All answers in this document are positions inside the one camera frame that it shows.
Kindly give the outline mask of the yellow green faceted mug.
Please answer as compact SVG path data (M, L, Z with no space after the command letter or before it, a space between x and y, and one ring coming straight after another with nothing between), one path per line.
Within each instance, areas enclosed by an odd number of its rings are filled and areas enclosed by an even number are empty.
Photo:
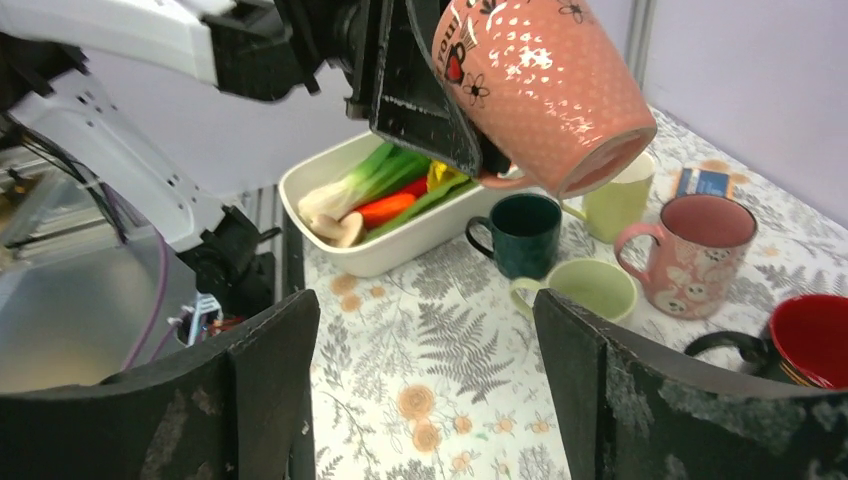
M641 221L655 173L655 159L641 153L625 170L582 197L582 208L561 203L564 212L584 222L595 239L612 244L619 233Z

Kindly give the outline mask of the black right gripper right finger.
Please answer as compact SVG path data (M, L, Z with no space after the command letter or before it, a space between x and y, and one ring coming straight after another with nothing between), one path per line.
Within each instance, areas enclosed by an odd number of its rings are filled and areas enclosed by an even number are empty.
M575 479L843 479L847 394L725 370L558 292L533 307Z

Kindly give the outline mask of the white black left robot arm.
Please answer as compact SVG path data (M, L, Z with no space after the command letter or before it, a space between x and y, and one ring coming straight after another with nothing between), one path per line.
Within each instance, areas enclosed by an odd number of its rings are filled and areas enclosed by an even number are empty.
M442 1L5 1L1 111L60 160L74 160L126 199L227 313L250 317L274 300L256 253L258 229L184 174L164 138L221 173L191 131L236 147L271 134L243 99L278 103L319 92L340 69L346 114L375 134L478 177L506 157L480 133L431 69Z

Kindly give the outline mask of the black skull pattern mug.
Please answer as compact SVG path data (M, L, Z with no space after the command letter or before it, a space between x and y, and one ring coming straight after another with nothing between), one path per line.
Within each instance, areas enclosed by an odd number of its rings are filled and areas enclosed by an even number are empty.
M807 294L780 303L758 336L718 331L684 350L695 357L733 347L750 375L805 387L847 387L847 299Z

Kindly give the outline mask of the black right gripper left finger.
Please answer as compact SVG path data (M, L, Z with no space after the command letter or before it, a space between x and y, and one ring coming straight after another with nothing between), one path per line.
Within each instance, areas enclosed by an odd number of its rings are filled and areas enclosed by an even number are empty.
M1 399L5 479L281 479L320 319L299 291L94 386Z

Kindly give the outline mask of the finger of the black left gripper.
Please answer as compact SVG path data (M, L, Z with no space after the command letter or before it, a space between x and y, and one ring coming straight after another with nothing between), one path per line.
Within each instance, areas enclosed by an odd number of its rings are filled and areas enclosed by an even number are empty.
M430 45L444 1L378 1L371 131L472 177L505 173L509 160L472 125L437 79Z

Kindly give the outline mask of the small brown pink cup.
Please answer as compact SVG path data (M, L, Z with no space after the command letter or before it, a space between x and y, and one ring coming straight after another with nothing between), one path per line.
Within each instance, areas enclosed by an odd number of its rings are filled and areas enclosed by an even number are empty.
M435 73L471 122L521 171L495 189L586 194L650 144L656 121L585 1L451 1L436 27Z

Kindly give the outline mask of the pink patterned mug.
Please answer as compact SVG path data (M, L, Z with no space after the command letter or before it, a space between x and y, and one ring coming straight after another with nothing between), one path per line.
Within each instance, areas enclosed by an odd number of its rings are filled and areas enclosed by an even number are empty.
M743 205L725 197L687 195L668 201L656 223L625 228L614 254L656 309L700 320L724 303L757 231L756 218ZM643 269L623 258L624 247L640 236L653 240Z

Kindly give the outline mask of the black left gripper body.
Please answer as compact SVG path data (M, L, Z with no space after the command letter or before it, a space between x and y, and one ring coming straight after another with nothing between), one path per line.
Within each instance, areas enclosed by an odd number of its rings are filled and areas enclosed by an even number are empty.
M320 92L316 72L327 64L340 69L352 88L346 116L377 116L377 80L384 67L381 50L388 38L392 1L275 1L281 20L284 60L273 74L271 100L279 102L303 87Z

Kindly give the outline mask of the light green mug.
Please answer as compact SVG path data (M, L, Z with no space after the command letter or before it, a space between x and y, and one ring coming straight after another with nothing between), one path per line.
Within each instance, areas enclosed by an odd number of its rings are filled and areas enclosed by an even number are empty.
M556 265L542 280L520 277L512 281L510 298L527 317L532 307L520 292L536 294L544 288L565 295L580 306L613 323L626 322L637 304L639 291L620 267L593 258L580 258Z

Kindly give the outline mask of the dark green mug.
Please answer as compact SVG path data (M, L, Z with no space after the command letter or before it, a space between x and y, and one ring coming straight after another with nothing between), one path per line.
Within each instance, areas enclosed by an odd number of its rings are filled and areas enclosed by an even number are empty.
M540 194L520 193L496 202L487 216L468 220L469 244L508 279L541 279L558 261L562 209Z

